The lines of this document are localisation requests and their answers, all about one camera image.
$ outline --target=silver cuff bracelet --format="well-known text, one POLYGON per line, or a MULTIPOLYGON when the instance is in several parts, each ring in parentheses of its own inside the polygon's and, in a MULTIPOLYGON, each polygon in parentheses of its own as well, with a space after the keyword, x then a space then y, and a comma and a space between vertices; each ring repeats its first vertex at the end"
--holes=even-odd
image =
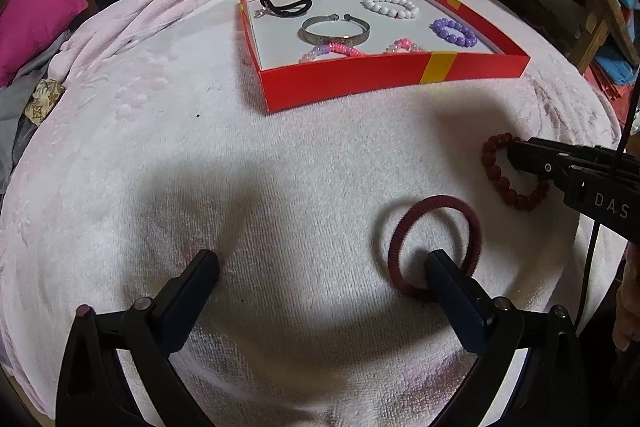
POLYGON ((345 35, 341 37, 331 37, 328 35, 318 35, 316 33, 311 33, 306 29, 313 24, 318 24, 319 22, 325 21, 337 21, 340 20, 340 16, 336 13, 333 15, 319 15, 316 17, 309 17, 306 21, 302 23, 301 33, 302 38, 305 39, 309 44, 314 44, 316 46, 322 46, 324 44, 329 44, 330 42, 337 42, 338 44, 344 44, 347 46, 357 46, 358 44, 362 44, 369 38, 370 26, 369 23, 363 21, 362 19, 358 19, 356 17, 352 17, 348 13, 345 13, 344 20, 348 22, 355 22, 362 27, 362 33, 357 35, 345 35))

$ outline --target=black hair tie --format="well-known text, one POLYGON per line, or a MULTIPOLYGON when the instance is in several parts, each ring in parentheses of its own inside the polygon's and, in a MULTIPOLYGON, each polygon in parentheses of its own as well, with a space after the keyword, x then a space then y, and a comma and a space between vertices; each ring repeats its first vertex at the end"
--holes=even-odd
POLYGON ((299 15, 304 15, 311 8, 311 0, 300 0, 284 6, 276 6, 270 0, 260 0, 260 4, 262 4, 263 8, 256 10, 256 18, 262 17, 267 12, 271 12, 277 17, 298 17, 299 15))

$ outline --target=yellow stripe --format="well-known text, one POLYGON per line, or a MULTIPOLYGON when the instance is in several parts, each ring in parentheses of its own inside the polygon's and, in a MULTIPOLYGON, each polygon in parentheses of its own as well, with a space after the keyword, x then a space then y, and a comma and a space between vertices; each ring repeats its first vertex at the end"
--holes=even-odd
POLYGON ((456 52, 434 52, 429 58, 427 67, 420 79, 421 84, 431 84, 433 82, 442 82, 447 78, 447 73, 453 66, 458 54, 456 52))
POLYGON ((459 0, 447 0, 447 4, 451 6, 454 10, 457 10, 462 5, 462 3, 459 0))

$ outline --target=human hand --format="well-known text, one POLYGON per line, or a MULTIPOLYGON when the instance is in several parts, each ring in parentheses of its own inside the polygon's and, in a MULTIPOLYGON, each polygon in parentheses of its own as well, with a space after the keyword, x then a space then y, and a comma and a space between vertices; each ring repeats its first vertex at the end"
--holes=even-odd
POLYGON ((626 351, 631 341, 640 341, 640 248, 626 245, 626 266, 616 295, 616 323, 613 343, 626 351))

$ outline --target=brown bead bracelet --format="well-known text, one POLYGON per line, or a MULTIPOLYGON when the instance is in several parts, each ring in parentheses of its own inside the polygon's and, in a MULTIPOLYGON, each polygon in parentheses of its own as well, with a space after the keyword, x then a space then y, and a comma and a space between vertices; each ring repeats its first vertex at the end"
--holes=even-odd
POLYGON ((518 194, 511 188, 511 182, 502 175, 502 170, 495 164, 495 152, 507 147, 510 143, 519 142, 522 139, 506 132, 492 136, 482 144, 482 165, 486 171, 486 177, 494 184, 494 187, 502 197, 502 201, 516 210, 532 211, 546 198, 549 192, 547 182, 539 182, 538 187, 529 196, 518 194))

